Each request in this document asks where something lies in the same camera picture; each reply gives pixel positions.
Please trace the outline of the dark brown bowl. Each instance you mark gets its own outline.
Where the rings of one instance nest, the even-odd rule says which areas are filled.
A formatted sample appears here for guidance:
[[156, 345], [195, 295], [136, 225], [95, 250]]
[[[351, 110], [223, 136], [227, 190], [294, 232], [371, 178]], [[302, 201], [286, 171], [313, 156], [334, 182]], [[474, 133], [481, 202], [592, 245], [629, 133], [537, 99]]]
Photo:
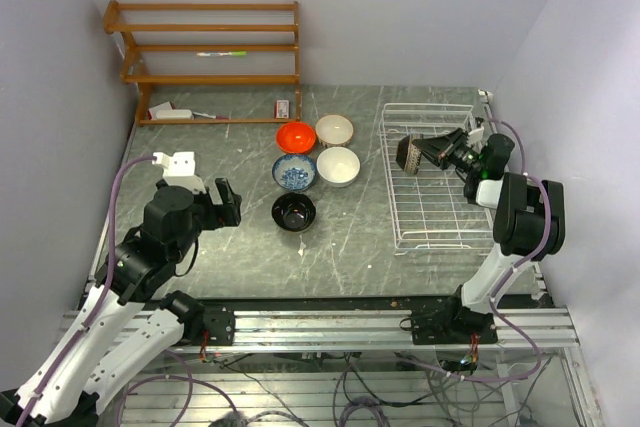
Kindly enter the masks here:
[[397, 146], [396, 163], [409, 175], [416, 175], [419, 170], [422, 154], [413, 142], [420, 139], [419, 134], [411, 134], [401, 139]]

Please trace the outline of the blue white patterned bowl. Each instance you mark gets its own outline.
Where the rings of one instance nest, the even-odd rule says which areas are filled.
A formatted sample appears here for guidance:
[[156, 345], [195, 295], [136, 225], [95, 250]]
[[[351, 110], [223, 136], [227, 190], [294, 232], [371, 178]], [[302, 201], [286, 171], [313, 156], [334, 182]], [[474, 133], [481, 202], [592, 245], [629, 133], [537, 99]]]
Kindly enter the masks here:
[[272, 178], [287, 191], [304, 192], [316, 182], [316, 164], [307, 155], [285, 154], [274, 162]]

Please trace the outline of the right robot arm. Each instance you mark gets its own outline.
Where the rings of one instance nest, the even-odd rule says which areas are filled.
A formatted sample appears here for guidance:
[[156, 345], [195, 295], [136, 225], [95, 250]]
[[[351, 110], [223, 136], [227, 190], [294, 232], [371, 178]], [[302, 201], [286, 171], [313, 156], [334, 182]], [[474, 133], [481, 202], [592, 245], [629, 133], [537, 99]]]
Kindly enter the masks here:
[[464, 179], [463, 194], [472, 205], [495, 211], [494, 245], [478, 271], [430, 314], [414, 314], [412, 329], [443, 334], [459, 343], [493, 323], [498, 303], [518, 276], [534, 262], [556, 254], [565, 239], [564, 187], [507, 170], [514, 141], [492, 134], [476, 151], [458, 128], [447, 134], [407, 138], [404, 169], [415, 172], [422, 158], [442, 171], [453, 167]]

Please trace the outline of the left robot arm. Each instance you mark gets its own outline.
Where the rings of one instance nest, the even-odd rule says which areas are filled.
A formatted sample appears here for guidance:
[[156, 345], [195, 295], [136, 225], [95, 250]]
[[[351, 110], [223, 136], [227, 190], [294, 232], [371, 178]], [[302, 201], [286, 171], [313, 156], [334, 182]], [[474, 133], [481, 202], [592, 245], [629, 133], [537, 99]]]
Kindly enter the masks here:
[[116, 339], [176, 274], [204, 231], [241, 222], [240, 195], [219, 178], [209, 191], [157, 185], [143, 222], [107, 256], [81, 311], [49, 358], [17, 389], [1, 394], [1, 418], [14, 426], [94, 426], [116, 394], [165, 349], [209, 334], [204, 306], [181, 291], [166, 295], [142, 327]]

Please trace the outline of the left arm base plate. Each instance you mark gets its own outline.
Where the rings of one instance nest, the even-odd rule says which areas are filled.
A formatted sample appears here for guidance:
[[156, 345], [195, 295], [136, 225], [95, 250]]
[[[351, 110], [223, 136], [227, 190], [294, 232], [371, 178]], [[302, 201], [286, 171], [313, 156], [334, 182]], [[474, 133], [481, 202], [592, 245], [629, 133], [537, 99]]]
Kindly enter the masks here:
[[236, 316], [226, 307], [208, 309], [203, 314], [203, 344], [206, 346], [231, 346], [236, 331]]

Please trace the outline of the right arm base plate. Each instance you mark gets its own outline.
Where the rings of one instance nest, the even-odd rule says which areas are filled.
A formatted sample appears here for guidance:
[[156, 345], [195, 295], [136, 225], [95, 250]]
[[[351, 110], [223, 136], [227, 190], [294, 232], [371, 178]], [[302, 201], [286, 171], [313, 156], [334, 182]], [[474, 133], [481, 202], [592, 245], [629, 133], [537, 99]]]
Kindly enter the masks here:
[[462, 308], [456, 313], [413, 312], [408, 319], [414, 345], [470, 345], [473, 340], [479, 344], [498, 342], [492, 314]]

